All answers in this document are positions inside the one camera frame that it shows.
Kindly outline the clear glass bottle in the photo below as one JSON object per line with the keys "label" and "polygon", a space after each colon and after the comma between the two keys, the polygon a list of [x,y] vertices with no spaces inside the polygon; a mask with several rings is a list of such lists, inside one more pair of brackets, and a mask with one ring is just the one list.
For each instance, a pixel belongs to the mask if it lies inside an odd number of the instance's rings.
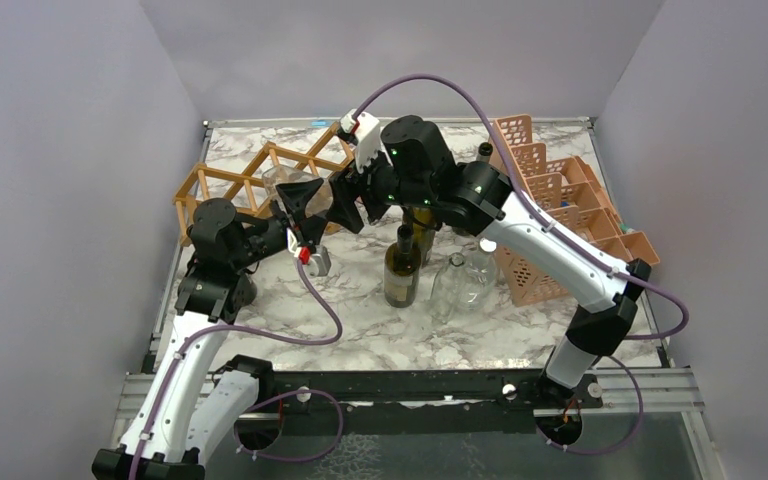
{"label": "clear glass bottle", "polygon": [[303,194],[310,193],[305,205],[305,215],[324,216],[332,206],[333,195],[326,179],[304,170],[298,170],[279,164],[266,170],[262,175],[267,200],[275,200],[282,210],[287,212],[281,192],[287,193],[291,200],[300,200]]}

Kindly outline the wooden wine rack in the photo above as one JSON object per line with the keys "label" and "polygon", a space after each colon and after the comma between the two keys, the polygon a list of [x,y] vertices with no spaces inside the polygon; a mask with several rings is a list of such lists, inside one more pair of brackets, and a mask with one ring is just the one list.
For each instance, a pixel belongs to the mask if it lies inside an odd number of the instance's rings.
{"label": "wooden wine rack", "polygon": [[196,207],[224,197],[239,211],[264,217],[269,213],[265,177],[286,178],[293,171],[327,178],[353,159],[351,147],[336,136],[336,127],[234,127],[211,130],[205,158],[198,161],[178,187],[173,205],[187,246],[187,229]]}

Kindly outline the dark green wine bottle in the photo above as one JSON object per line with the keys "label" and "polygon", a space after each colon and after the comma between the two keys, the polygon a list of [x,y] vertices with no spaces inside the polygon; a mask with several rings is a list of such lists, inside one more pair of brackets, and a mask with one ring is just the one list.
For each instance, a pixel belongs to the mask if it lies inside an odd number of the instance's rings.
{"label": "dark green wine bottle", "polygon": [[383,289],[386,302],[395,308],[409,307],[416,298],[422,255],[410,225],[397,229],[396,241],[385,253]]}

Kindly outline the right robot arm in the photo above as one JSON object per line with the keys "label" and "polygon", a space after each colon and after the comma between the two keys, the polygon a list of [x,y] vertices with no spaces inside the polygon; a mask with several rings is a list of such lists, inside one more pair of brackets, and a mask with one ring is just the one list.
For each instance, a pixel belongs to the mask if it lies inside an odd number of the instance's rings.
{"label": "right robot arm", "polygon": [[321,220],[353,233],[390,207],[418,207],[434,220],[504,246],[533,262],[578,302],[564,337],[553,349],[537,380],[539,398],[560,407],[572,399],[585,372],[625,340],[648,287],[651,267],[624,261],[579,237],[532,200],[513,176],[481,162],[458,163],[438,126],[416,115],[387,125],[352,110],[336,124],[353,160],[329,183],[332,203]]}

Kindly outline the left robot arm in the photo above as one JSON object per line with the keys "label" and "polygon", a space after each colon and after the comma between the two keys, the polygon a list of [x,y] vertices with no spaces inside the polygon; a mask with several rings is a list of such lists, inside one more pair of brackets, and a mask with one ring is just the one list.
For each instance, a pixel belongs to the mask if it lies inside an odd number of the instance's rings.
{"label": "left robot arm", "polygon": [[197,400],[211,364],[256,295],[254,269],[289,253],[304,284],[329,271],[321,243],[335,223],[359,232],[399,202],[395,173],[384,157],[346,165],[329,178],[284,183],[261,214],[232,194],[205,197],[185,223],[193,247],[175,303],[167,351],[131,425],[112,449],[100,450],[98,479],[201,479],[224,431],[245,409],[275,402],[271,366],[246,360],[224,374],[204,405]]}

